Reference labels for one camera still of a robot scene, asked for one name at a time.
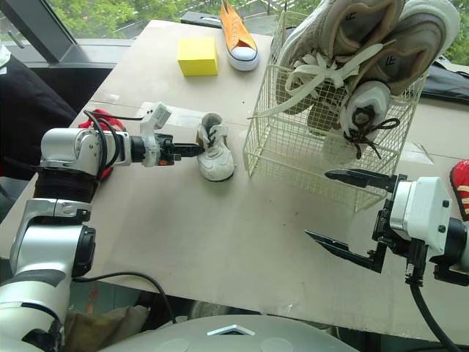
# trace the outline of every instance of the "shoe in basket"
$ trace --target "shoe in basket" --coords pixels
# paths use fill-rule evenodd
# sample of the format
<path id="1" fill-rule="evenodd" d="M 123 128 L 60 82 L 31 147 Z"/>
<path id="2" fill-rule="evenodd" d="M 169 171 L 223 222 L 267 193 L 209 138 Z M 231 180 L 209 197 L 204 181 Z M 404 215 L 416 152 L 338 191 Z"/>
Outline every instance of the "shoe in basket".
<path id="1" fill-rule="evenodd" d="M 385 82 L 401 95 L 453 43 L 459 13 L 448 0 L 409 0 L 384 48 L 362 65 L 349 90 L 364 81 Z"/>
<path id="2" fill-rule="evenodd" d="M 228 127 L 215 113 L 208 113 L 202 118 L 197 130 L 197 142 L 205 151 L 197 156 L 199 169 L 209 181 L 224 181 L 235 172 L 232 152 L 226 145 Z"/>
<path id="3" fill-rule="evenodd" d="M 381 158 L 374 143 L 380 130 L 397 127 L 397 118 L 386 119 L 391 104 L 391 92 L 381 82 L 370 81 L 354 91 L 340 111 L 340 129 L 326 137 L 322 153 L 329 162 L 346 164 L 361 159 L 370 146 Z"/>
<path id="4" fill-rule="evenodd" d="M 315 89 L 325 79 L 343 87 L 382 48 L 379 43 L 396 25 L 403 6 L 404 0 L 322 0 L 282 46 L 276 64 L 294 71 L 276 76 L 278 105 L 260 114 L 302 112 L 321 100 Z M 354 58 L 338 67 L 337 56 L 343 62 Z"/>

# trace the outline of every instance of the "shoelace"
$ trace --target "shoelace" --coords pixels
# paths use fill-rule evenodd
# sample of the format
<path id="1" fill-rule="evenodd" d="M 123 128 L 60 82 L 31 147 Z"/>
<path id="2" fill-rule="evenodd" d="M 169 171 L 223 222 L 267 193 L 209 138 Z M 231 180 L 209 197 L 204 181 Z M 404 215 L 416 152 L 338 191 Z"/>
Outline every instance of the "shoelace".
<path id="1" fill-rule="evenodd" d="M 376 148 L 377 144 L 374 143 L 373 141 L 370 141 L 368 138 L 366 138 L 366 136 L 368 136 L 370 133 L 375 132 L 377 130 L 391 130 L 399 126 L 400 123 L 401 122 L 399 121 L 399 119 L 393 117 L 391 119 L 384 120 L 377 125 L 369 124 L 367 126 L 359 127 L 358 130 L 349 129 L 350 136 L 348 136 L 344 132 L 344 138 L 349 143 L 353 144 L 355 148 L 357 148 L 356 157 L 358 160 L 360 160 L 361 156 L 363 155 L 360 144 L 369 145 L 373 149 L 373 151 L 376 153 L 376 155 L 378 155 L 378 158 L 381 159 L 381 155 Z"/>
<path id="2" fill-rule="evenodd" d="M 318 98 L 316 88 L 326 79 L 334 83 L 336 89 L 344 86 L 344 81 L 350 76 L 357 76 L 360 72 L 360 65 L 372 58 L 383 48 L 383 44 L 374 44 L 356 54 L 349 62 L 341 68 L 337 68 L 336 62 L 328 66 L 327 57 L 317 52 L 316 57 L 306 54 L 301 61 L 294 63 L 295 70 L 292 71 L 285 83 L 285 90 L 292 96 L 289 100 L 274 106 L 273 108 L 261 111 L 258 117 L 283 112 L 302 101 L 309 94 Z"/>
<path id="3" fill-rule="evenodd" d="M 209 140 L 209 142 L 208 142 L 207 146 L 208 146 L 209 148 L 213 147 L 213 145 L 215 144 L 215 140 L 216 140 L 215 132 L 216 132 L 216 130 L 213 130 L 212 133 L 209 133 L 209 134 L 208 134 L 208 140 Z"/>

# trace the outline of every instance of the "table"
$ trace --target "table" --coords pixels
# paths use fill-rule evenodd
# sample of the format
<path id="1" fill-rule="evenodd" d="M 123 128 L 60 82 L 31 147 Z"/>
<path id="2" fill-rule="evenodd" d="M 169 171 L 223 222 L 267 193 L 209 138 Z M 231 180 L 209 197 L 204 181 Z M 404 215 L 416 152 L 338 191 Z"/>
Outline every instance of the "table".
<path id="1" fill-rule="evenodd" d="M 184 78 L 176 62 L 177 38 L 215 37 L 219 74 Z M 255 35 L 261 63 L 251 73 L 233 70 L 217 29 L 152 21 L 86 106 L 115 115 L 135 116 L 144 101 L 163 101 L 198 111 L 216 111 L 229 127 L 229 146 L 237 170 L 224 183 L 199 174 L 195 159 L 172 167 L 116 168 L 93 199 L 97 230 L 95 262 L 89 275 L 142 271 L 169 295 L 242 307 L 270 314 L 329 323 L 351 329 L 435 340 L 415 306 L 405 280 L 405 260 L 389 254 L 376 274 L 326 252 L 307 235 L 315 230 L 348 242 L 364 254 L 375 247 L 372 228 L 381 204 L 354 214 L 329 199 L 270 180 L 249 178 L 243 169 L 246 117 L 254 107 L 270 47 Z M 406 150 L 398 172 L 441 176 L 469 157 L 469 109 L 423 100 L 408 136 L 422 144 L 428 164 Z M 83 121 L 80 114 L 73 123 Z M 136 122 L 125 122 L 137 134 Z M 164 128 L 175 142 L 192 142 L 193 126 Z M 8 257 L 33 181 L 0 225 L 0 255 Z M 459 217 L 454 203 L 452 216 Z M 151 285 L 130 277 L 110 282 L 145 290 Z M 426 273 L 423 295 L 438 323 L 460 344 L 469 344 L 465 304 L 468 289 Z"/>

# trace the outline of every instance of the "shoe toe cap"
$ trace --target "shoe toe cap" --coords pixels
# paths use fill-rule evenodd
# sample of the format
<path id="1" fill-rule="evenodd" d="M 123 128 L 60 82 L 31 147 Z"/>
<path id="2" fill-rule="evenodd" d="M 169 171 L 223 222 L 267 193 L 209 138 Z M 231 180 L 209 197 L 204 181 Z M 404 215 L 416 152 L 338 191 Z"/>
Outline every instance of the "shoe toe cap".
<path id="1" fill-rule="evenodd" d="M 257 51 L 246 46 L 237 46 L 231 51 L 231 54 L 235 59 L 251 61 L 256 58 Z"/>

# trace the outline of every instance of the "wire basket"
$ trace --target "wire basket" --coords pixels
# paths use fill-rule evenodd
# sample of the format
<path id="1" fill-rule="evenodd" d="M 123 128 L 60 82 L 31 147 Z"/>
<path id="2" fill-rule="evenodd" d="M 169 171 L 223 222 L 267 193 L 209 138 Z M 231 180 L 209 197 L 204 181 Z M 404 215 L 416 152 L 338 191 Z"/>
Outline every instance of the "wire basket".
<path id="1" fill-rule="evenodd" d="M 362 148 L 361 159 L 355 158 L 356 148 L 330 128 L 339 119 L 339 107 L 325 103 L 324 99 L 319 102 L 309 95 L 300 103 L 304 104 L 301 107 L 304 110 L 297 114 L 288 111 L 290 114 L 283 112 L 258 117 L 258 113 L 277 104 L 276 87 L 285 85 L 283 77 L 286 78 L 291 70 L 275 63 L 288 35 L 287 31 L 305 18 L 305 15 L 294 12 L 281 14 L 243 148 L 245 168 L 250 176 L 277 179 L 354 207 L 355 211 L 368 208 L 384 199 L 386 192 L 378 188 L 357 188 L 332 181 L 324 173 L 331 169 L 348 168 L 393 174 L 425 78 L 415 81 L 402 95 L 391 97 L 391 107 L 386 118 L 397 118 L 401 123 L 396 128 L 380 130 L 374 140 L 381 158 L 370 147 Z M 346 95 L 344 89 L 336 89 L 328 81 L 316 91 L 330 102 L 340 102 Z"/>

